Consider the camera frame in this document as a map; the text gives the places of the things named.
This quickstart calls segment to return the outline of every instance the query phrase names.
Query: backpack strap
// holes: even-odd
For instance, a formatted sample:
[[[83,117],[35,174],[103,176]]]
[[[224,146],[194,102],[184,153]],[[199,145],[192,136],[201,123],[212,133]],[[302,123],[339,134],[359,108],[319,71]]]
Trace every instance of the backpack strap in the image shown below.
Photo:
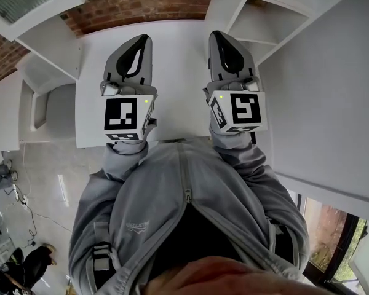
[[[299,266],[299,249],[294,233],[285,225],[268,218],[269,250],[294,266]]]
[[[87,279],[93,294],[116,273],[111,260],[109,223],[95,222],[94,234],[96,245],[93,247],[92,257],[86,262]]]

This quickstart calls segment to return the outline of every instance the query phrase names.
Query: zipper pull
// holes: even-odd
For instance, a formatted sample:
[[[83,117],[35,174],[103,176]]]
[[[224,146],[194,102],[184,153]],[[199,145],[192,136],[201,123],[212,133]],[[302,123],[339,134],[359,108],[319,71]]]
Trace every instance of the zipper pull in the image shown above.
[[[187,203],[191,203],[191,190],[190,189],[186,189],[185,191],[184,191],[185,193],[185,197],[186,197],[186,201],[187,201]]]

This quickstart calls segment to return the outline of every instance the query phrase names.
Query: hoodie sleeve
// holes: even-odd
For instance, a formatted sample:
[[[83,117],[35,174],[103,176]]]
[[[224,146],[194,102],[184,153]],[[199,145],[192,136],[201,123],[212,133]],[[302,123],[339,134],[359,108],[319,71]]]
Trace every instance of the hoodie sleeve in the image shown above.
[[[78,294],[91,294],[86,261],[95,245],[95,222],[109,222],[117,193],[148,153],[147,142],[107,144],[102,169],[81,195],[69,246],[69,275]]]
[[[272,168],[264,165],[264,153],[251,142],[249,132],[235,135],[217,134],[212,118],[210,133],[213,148],[232,166],[260,200],[265,215],[291,232],[293,248],[298,250],[298,266],[304,270],[309,259],[309,235],[306,222],[290,194],[279,182]]]

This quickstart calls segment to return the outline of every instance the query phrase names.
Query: hoodie zipper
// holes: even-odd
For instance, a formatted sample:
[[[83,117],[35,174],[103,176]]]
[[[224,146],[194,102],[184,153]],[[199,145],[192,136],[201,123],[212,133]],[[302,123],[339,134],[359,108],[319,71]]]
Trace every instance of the hoodie zipper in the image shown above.
[[[189,167],[188,161],[185,154],[185,150],[183,149],[183,144],[178,143],[178,152],[179,152],[179,166],[180,166],[180,177],[182,182],[182,188],[184,192],[184,199],[188,204],[191,203],[192,200],[192,191],[190,187],[190,178],[189,178]]]
[[[142,255],[142,258],[144,260],[144,265],[146,262],[150,259],[150,257],[153,255],[151,250],[154,250],[156,252],[158,248],[161,246],[163,241],[172,233],[174,228],[178,225],[179,221],[182,219],[182,216],[185,213],[187,204],[190,204],[192,202],[192,190],[190,187],[190,179],[189,179],[189,168],[188,168],[188,161],[185,154],[185,150],[183,149],[183,145],[181,143],[178,143],[178,152],[179,152],[179,166],[180,166],[180,176],[181,176],[181,182],[182,182],[182,188],[184,192],[184,200],[186,203],[183,202],[183,207],[180,211],[179,216],[175,220],[175,222],[171,225],[171,227],[168,229],[168,231],[164,234],[164,239],[160,240],[159,243],[154,245],[150,250],[146,252],[146,254]],[[125,287],[123,292],[121,294],[128,295],[130,293],[130,289],[136,279],[136,276],[140,273],[142,267],[138,266],[136,269],[134,269],[130,276],[127,278],[127,281],[125,283]]]

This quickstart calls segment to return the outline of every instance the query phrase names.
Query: gray hoodie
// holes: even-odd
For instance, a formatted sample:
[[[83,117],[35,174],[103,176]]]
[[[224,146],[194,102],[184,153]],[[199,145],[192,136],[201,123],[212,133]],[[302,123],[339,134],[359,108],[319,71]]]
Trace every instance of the gray hoodie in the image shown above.
[[[155,252],[187,204],[227,235],[244,263],[300,277],[309,237],[286,188],[264,165],[265,155],[249,133],[211,134],[213,148],[200,140],[158,144],[149,153],[147,142],[107,144],[103,168],[90,176],[79,202],[71,237],[69,273],[78,294],[139,293]],[[87,271],[98,242],[95,225],[104,223],[116,273],[96,291]],[[294,265],[274,252],[279,226],[292,238]]]

